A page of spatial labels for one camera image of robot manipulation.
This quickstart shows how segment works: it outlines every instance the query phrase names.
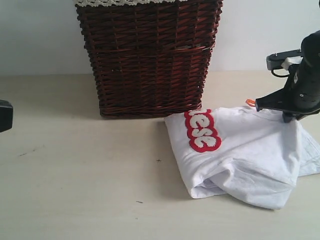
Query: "folded shirt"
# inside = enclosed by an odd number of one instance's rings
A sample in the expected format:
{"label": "folded shirt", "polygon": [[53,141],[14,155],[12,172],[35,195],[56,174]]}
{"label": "folded shirt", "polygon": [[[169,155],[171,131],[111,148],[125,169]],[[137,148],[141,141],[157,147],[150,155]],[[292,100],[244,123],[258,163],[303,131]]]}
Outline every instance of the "folded shirt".
{"label": "folded shirt", "polygon": [[181,177],[193,198],[230,194],[281,209],[298,176],[320,172],[320,146],[297,120],[249,106],[165,118]]}

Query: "black object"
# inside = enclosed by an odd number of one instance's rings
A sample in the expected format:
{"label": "black object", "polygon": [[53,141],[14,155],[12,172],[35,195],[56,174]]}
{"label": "black object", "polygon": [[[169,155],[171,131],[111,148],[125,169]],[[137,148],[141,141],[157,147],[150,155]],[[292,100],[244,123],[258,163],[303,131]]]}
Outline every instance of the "black object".
{"label": "black object", "polygon": [[281,64],[287,58],[297,56],[303,57],[302,61],[300,64],[290,65],[284,88],[256,99],[257,111],[282,111],[285,123],[320,113],[320,31],[307,36],[302,41],[301,50],[268,56],[267,67],[276,76],[274,70],[282,69]]}
{"label": "black object", "polygon": [[0,133],[12,128],[14,108],[8,101],[0,100]]}

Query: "brown wicker basket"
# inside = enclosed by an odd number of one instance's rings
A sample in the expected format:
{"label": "brown wicker basket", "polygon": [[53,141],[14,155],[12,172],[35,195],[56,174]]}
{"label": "brown wicker basket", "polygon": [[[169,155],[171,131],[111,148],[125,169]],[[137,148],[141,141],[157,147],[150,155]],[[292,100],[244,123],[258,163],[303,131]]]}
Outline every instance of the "brown wicker basket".
{"label": "brown wicker basket", "polygon": [[107,118],[164,117],[201,107],[222,0],[76,5]]}

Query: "white tabletop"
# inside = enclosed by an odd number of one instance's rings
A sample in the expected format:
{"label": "white tabletop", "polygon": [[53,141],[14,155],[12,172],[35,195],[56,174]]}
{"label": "white tabletop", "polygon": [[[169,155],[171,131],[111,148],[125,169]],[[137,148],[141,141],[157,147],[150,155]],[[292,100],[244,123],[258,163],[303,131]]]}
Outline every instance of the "white tabletop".
{"label": "white tabletop", "polygon": [[[212,72],[209,108],[284,86],[269,72]],[[103,120],[91,75],[3,77],[14,127],[0,133],[0,240],[320,239],[320,175],[282,210],[191,199],[163,119]],[[320,141],[320,115],[302,121]]]}

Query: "white lace trim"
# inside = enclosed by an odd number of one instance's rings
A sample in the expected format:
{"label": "white lace trim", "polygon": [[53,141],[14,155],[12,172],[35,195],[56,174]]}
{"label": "white lace trim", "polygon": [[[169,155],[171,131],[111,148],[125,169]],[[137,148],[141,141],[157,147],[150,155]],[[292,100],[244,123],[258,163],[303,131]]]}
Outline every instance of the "white lace trim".
{"label": "white lace trim", "polygon": [[123,6],[123,5],[137,5],[137,4],[149,4],[149,3],[156,3],[160,4],[163,2],[173,3],[176,0],[73,0],[74,4],[85,7],[97,7],[97,6],[104,6],[109,7],[111,5],[116,6]]}

